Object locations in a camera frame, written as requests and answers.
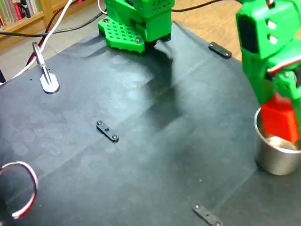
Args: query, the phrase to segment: green 3d printed part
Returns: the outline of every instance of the green 3d printed part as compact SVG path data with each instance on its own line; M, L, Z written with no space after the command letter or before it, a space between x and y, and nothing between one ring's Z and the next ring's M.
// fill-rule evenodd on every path
M108 16L98 23L108 46L143 52L168 41L174 0L106 0Z

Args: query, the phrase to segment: metal clamp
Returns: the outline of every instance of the metal clamp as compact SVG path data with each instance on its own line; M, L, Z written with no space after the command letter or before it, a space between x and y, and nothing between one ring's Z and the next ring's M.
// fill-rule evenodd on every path
M223 226L222 221L219 220L213 213L209 212L204 206L196 204L192 210L211 226Z
M45 93L54 94L60 89L56 76L49 72L38 44L33 42L32 47L37 58L37 63L40 65L42 70L42 76L40 78L42 88Z

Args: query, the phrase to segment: perforated green plate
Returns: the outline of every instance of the perforated green plate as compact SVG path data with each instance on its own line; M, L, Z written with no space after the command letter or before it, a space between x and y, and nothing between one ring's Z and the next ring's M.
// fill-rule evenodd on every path
M141 35L130 26L117 23L109 17L99 21L98 28L105 33L107 44L111 48L128 49L143 52L145 49Z

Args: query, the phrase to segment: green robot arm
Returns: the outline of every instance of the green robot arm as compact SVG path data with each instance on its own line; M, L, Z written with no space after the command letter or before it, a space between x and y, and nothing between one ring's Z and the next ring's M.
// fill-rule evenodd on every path
M243 71L260 105L276 93L289 98L301 134L301 87L294 73L301 66L301 40L296 37L301 1L245 0L236 18Z
M98 27L110 47L142 52L169 40L174 0L105 0L108 16Z

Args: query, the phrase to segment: white cable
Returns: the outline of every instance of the white cable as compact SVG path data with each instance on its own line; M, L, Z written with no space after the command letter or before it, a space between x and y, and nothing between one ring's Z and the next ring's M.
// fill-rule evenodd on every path
M107 12L103 11L103 9L100 6L100 0L97 0L98 8L101 11L102 14L108 15Z
M65 13L66 13L66 11L67 11L67 9L69 8L69 6L71 5L72 2L73 2L73 0L68 0L68 2L67 2L67 4L65 5L65 7L64 7L64 9L63 9L63 11L62 11L60 17L58 18L56 24L54 25L54 27L51 29L51 31L50 31L50 32L48 33L48 35L46 36L46 38L45 38L45 40L44 40L44 42L43 42L43 45L41 46L41 52L44 51L44 48L45 48L45 46L46 46L46 43L47 43L48 39L50 38L50 36L53 34L53 32L55 32L55 30L56 30L57 27L59 26L59 24L60 24L60 22L62 21L62 19L63 19ZM13 77L13 79L16 78L16 77L18 77L19 75L23 74L24 72L26 72L26 71L33 65L33 63L35 62L35 60L36 60L36 57L34 57L34 58L32 59L32 61L31 61L25 68L23 68L18 74L16 74L16 75Z
M20 210L14 212L12 214L12 217L14 219L18 219L20 216L25 214L30 209L30 207L33 205L33 202L37 196L37 190L38 190L39 183L38 183L38 177L35 174L34 170L31 168L31 166L22 161L11 162L11 163L3 165L0 168L0 175L7 169L14 167L14 166L21 166L24 169L26 169L26 171L29 173L29 175L32 179L32 182L33 182L33 193L32 193L30 200Z
M282 68L287 67L287 66L289 66L289 65L295 64L295 63L299 62L300 60L301 60L301 55L292 57L292 58L290 58L290 59L288 59L288 60L285 60L285 61L283 61L283 62L277 64L276 66L274 66L274 67L272 67L272 68L269 68L269 69L268 69L268 72L269 72L269 73L276 72L276 71L278 71L279 69L282 69Z

